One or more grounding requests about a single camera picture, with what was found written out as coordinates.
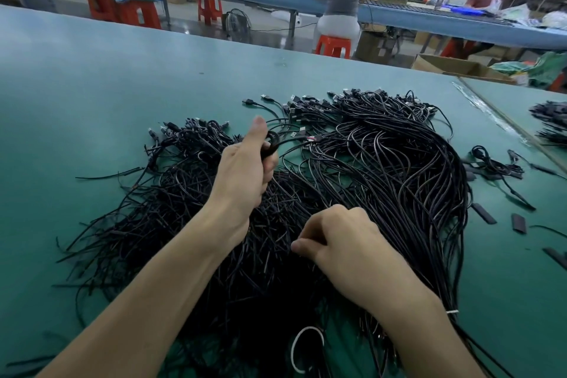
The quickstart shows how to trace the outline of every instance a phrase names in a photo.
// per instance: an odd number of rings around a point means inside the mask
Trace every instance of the man in red shirt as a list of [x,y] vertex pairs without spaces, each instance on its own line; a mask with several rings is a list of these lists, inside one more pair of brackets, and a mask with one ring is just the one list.
[[[465,6],[482,9],[490,6],[491,2],[492,0],[467,0]],[[469,56],[492,48],[493,46],[494,44],[491,43],[475,42],[473,40],[469,40],[465,44],[462,38],[452,38],[441,53],[441,56],[466,60]]]

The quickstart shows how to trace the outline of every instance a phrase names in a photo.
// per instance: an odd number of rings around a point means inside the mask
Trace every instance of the white loop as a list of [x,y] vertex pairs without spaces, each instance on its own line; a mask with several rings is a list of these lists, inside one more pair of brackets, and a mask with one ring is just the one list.
[[295,362],[293,361],[293,352],[295,351],[295,344],[297,343],[299,337],[301,336],[301,333],[305,332],[306,330],[315,330],[317,333],[319,333],[319,336],[321,336],[321,344],[325,346],[325,338],[323,337],[322,332],[318,328],[313,326],[307,326],[306,328],[303,328],[299,331],[299,333],[293,340],[293,344],[291,344],[291,365],[293,366],[295,372],[297,372],[298,374],[305,374],[305,371],[298,369],[297,366],[295,365]]

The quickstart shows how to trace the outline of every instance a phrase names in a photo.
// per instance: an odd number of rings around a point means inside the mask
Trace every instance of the white pants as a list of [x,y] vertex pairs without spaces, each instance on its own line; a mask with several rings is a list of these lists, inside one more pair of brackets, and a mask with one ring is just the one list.
[[323,15],[319,18],[313,33],[313,50],[317,48],[321,35],[351,40],[351,57],[360,39],[360,25],[357,17],[348,15]]

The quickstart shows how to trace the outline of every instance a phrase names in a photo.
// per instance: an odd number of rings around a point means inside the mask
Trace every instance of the pile of black cables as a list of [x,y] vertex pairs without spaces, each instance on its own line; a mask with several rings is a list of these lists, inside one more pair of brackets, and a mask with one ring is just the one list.
[[567,147],[567,102],[540,103],[529,110],[543,121],[544,129],[537,135],[550,145]]
[[[302,329],[325,328],[338,296],[313,263],[290,252],[290,244],[310,215],[336,203],[367,211],[442,300],[461,337],[478,346],[454,313],[472,198],[459,156],[433,128],[440,110],[412,92],[391,97],[353,89],[330,95],[292,96],[287,103],[263,96],[273,109],[244,101],[274,114],[268,122],[277,132],[272,143],[289,142],[289,148],[280,149],[281,165],[252,212],[248,235],[218,268],[181,329],[164,376],[185,369],[198,376],[234,377],[251,369],[258,376],[288,376],[290,355],[307,377],[332,376],[325,357],[330,353],[316,332],[305,332],[290,353]],[[439,121],[450,126],[446,118]],[[64,250],[61,261],[73,261],[71,275],[82,278],[76,295],[80,320],[82,292],[101,290],[114,299],[202,208],[222,150],[242,139],[226,135],[225,127],[188,118],[182,127],[167,123],[161,135],[150,131],[148,164],[126,172],[141,174],[123,187],[122,202]],[[359,314],[382,376],[395,363],[395,349],[379,323],[363,310]]]

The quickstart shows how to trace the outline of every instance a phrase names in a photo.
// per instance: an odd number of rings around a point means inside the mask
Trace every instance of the person's left hand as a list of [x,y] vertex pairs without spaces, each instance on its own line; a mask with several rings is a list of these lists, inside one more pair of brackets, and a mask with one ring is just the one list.
[[260,158],[262,147],[269,146],[265,142],[267,134],[266,121],[257,116],[244,140],[224,149],[205,205],[221,219],[223,229],[229,233],[225,240],[229,251],[245,238],[250,214],[260,205],[278,164],[277,152],[264,161]]

